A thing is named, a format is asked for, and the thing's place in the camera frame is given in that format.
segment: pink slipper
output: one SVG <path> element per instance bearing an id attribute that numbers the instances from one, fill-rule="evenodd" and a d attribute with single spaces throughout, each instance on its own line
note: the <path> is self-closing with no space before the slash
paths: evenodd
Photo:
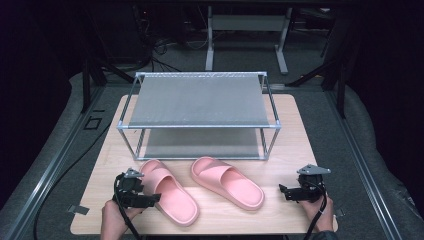
<path id="1" fill-rule="evenodd" d="M 235 167 L 211 157 L 201 157 L 191 166 L 191 177 L 198 184 L 227 198 L 245 210 L 257 210 L 264 192 Z"/>
<path id="2" fill-rule="evenodd" d="M 177 225 L 187 227 L 196 221 L 199 216 L 197 203 L 183 189 L 168 168 L 157 159 L 148 160 L 140 168 L 144 173 L 142 184 L 146 195 L 161 193 L 161 198 L 156 203 L 165 216 Z"/>

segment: human hand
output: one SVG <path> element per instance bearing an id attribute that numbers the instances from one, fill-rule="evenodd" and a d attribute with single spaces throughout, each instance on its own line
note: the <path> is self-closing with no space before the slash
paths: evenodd
<path id="1" fill-rule="evenodd" d="M 306 216 L 308 219 L 312 221 L 317 212 L 320 210 L 322 201 L 324 200 L 324 196 L 321 196 L 317 201 L 311 203 L 309 201 L 299 201 L 299 204 L 302 205 L 303 209 L 306 212 Z M 333 229 L 333 218 L 334 218 L 334 210 L 333 210 L 333 200 L 327 196 L 327 205 L 324 208 L 321 217 L 318 219 L 315 224 L 315 229 L 318 232 L 322 231 L 334 231 Z"/>
<path id="2" fill-rule="evenodd" d="M 144 208 L 128 208 L 125 213 L 132 220 L 137 214 L 144 211 Z M 124 218 L 119 212 L 118 204 L 113 200 L 109 200 L 102 208 L 102 228 L 100 239 L 117 240 L 127 231 L 128 226 L 125 224 Z"/>

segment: slipper strap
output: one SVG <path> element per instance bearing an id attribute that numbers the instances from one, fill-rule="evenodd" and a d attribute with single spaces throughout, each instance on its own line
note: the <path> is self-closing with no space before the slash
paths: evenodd
<path id="1" fill-rule="evenodd" d="M 145 195 L 156 194 L 156 188 L 166 177 L 171 177 L 175 181 L 171 172 L 163 166 L 158 166 L 158 168 L 146 174 L 141 182 L 144 185 L 143 193 Z"/>
<path id="2" fill-rule="evenodd" d="M 199 178 L 202 182 L 212 186 L 222 186 L 221 178 L 229 169 L 234 168 L 226 163 L 212 162 L 205 170 L 200 172 Z"/>

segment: gray carpet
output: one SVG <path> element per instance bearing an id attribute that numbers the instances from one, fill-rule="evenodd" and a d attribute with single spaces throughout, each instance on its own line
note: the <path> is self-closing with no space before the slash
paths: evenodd
<path id="1" fill-rule="evenodd" d="M 347 89 L 346 120 L 340 120 L 333 108 L 332 94 L 322 92 L 318 87 L 322 78 L 314 78 L 296 89 L 282 87 L 281 84 L 296 80 L 302 74 L 321 64 L 322 59 L 319 54 L 323 46 L 323 39 L 320 36 L 306 33 L 292 34 L 285 51 L 289 74 L 282 76 L 273 52 L 274 43 L 272 41 L 262 42 L 260 37 L 253 38 L 253 40 L 251 36 L 243 35 L 234 38 L 244 39 L 245 37 L 248 37 L 244 40 L 247 43 L 234 48 L 228 47 L 233 44 L 230 41 L 232 39 L 222 39 L 222 42 L 219 41 L 220 38 L 217 39 L 214 71 L 267 71 L 270 81 L 280 89 L 276 93 L 289 93 L 295 97 L 318 164 L 332 170 L 332 173 L 324 178 L 329 195 L 334 199 L 335 209 L 344 213 L 344 216 L 338 218 L 340 239 L 387 239 L 370 201 L 369 192 L 364 187 L 363 179 L 358 172 L 351 144 L 347 141 L 341 123 L 347 123 L 354 133 L 354 138 L 366 159 L 400 236 L 403 239 L 424 239 L 424 223 L 416 215 L 416 211 L 408 201 L 406 189 L 387 171 L 384 160 L 376 151 L 372 123 L 357 95 L 349 88 Z M 194 72 L 203 71 L 205 57 L 204 48 L 194 50 L 186 46 L 170 45 L 167 53 L 157 58 L 181 71 Z M 161 71 L 162 69 L 155 64 L 155 70 Z M 151 66 L 140 71 L 151 71 Z M 130 84 L 113 74 L 108 74 L 108 85 L 104 88 L 93 87 L 93 96 L 98 97 L 95 98 L 96 101 L 93 102 L 90 111 L 81 115 L 79 113 L 82 107 L 81 79 L 81 74 L 79 74 L 70 80 L 73 85 L 73 93 L 55 131 L 2 209 L 0 213 L 1 239 L 5 239 L 9 230 L 14 227 L 15 219 L 25 207 L 25 203 L 31 197 L 31 193 L 51 160 L 57 158 L 67 137 L 74 133 L 73 126 L 77 123 L 80 124 L 77 124 L 75 138 L 69 149 L 66 149 L 66 156 L 63 156 L 64 165 L 57 171 L 58 175 L 75 161 L 78 163 L 64 175 L 45 202 L 37 223 L 37 233 L 39 239 L 98 239 L 98 236 L 72 235 L 69 228 L 73 214 L 68 213 L 67 209 L 69 205 L 79 204 L 105 138 L 105 134 L 102 132 L 107 129 L 120 98 L 129 92 Z M 29 228 L 23 230 L 22 239 L 33 238 L 32 224 L 28 225 Z M 289 236 L 290 239 L 301 239 L 302 237 L 300 235 Z M 281 236 L 201 237 L 201 239 L 221 238 L 282 239 Z M 132 239 L 132 236 L 125 236 L 124 239 Z"/>

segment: wire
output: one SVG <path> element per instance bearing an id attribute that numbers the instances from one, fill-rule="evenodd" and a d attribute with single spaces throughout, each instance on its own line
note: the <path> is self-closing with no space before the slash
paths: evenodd
<path id="1" fill-rule="evenodd" d="M 137 232 L 137 230 L 135 229 L 134 225 L 132 224 L 131 220 L 128 218 L 127 214 L 125 213 L 125 210 L 124 210 L 124 208 L 122 207 L 122 205 L 121 205 L 121 201 L 120 201 L 120 199 L 119 199 L 119 197 L 118 197 L 118 192 L 117 192 L 118 187 L 117 187 L 117 183 L 118 183 L 118 180 L 119 180 L 119 179 L 122 179 L 122 178 L 123 178 L 123 176 L 124 176 L 124 174 L 121 174 L 121 175 L 119 175 L 119 176 L 117 176 L 117 177 L 116 177 L 116 179 L 115 179 L 115 183 L 114 183 L 114 186 L 113 186 L 113 194 L 115 195 L 115 199 L 116 199 L 116 203 L 118 204 L 119 212 L 121 213 L 122 218 L 124 219 L 125 224 L 126 224 L 126 225 L 128 226 L 128 228 L 131 230 L 131 232 L 132 232 L 132 234 L 134 235 L 134 237 L 135 237 L 137 240 L 141 240 L 140 235 L 138 234 L 138 232 Z"/>
<path id="2" fill-rule="evenodd" d="M 73 162 L 63 173 L 62 175 L 55 181 L 55 183 L 52 185 L 52 187 L 49 189 L 49 191 L 46 194 L 46 197 L 43 199 L 43 201 L 41 202 L 40 207 L 38 208 L 37 214 L 35 215 L 35 219 L 34 219 L 34 225 L 33 225 L 33 229 L 32 229 L 32 234 L 35 240 L 38 239 L 37 236 L 37 223 L 38 223 L 38 219 L 40 217 L 40 213 L 41 213 L 41 209 L 44 206 L 44 203 L 46 202 L 46 200 L 48 199 L 48 197 L 50 196 L 50 194 L 53 192 L 53 190 L 55 189 L 55 187 L 57 186 L 57 184 L 59 184 L 59 182 L 62 180 L 62 178 L 91 150 L 91 148 L 94 146 L 94 144 L 97 143 L 97 141 L 100 139 L 100 137 L 106 132 L 107 129 L 109 129 L 111 123 L 109 123 L 105 129 L 103 129 L 103 131 L 100 133 L 99 136 L 97 136 L 97 138 L 94 140 L 94 142 L 87 148 L 87 150 L 85 150 L 82 155 L 75 160 L 75 162 Z"/>
<path id="3" fill-rule="evenodd" d="M 325 207 L 327 206 L 327 194 L 325 191 L 325 186 L 323 185 L 322 188 L 318 185 L 316 185 L 315 183 L 312 182 L 308 182 L 306 181 L 306 183 L 318 188 L 321 192 L 321 194 L 324 196 L 322 202 L 321 202 L 321 206 L 319 208 L 319 211 L 317 212 L 317 214 L 315 214 L 315 217 L 312 219 L 311 224 L 309 225 L 308 231 L 306 232 L 305 238 L 303 238 L 304 240 L 308 240 L 309 237 L 312 234 L 312 230 L 314 229 L 318 219 L 321 217 L 322 213 L 324 212 Z"/>

